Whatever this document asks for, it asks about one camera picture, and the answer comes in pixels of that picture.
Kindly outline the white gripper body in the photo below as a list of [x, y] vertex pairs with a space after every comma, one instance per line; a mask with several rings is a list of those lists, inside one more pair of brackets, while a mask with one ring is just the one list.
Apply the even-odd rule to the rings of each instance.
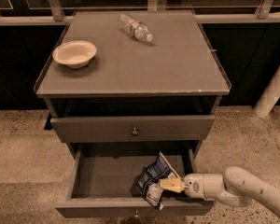
[[218, 174], [189, 174], [184, 177], [184, 183], [190, 198], [216, 200], [224, 192], [223, 176]]

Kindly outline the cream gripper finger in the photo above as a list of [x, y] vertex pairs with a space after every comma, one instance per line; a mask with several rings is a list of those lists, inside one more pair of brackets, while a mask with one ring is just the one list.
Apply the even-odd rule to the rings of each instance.
[[182, 178], [164, 178], [159, 180], [159, 185], [172, 192], [180, 193], [186, 189], [185, 182]]

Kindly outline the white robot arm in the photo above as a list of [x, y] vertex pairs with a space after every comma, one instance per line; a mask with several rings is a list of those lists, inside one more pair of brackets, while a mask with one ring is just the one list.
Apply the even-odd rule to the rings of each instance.
[[159, 185], [165, 190], [184, 192], [192, 199], [233, 207], [247, 207], [255, 200], [280, 218], [280, 189], [237, 166], [228, 167], [223, 175], [195, 173], [164, 178]]

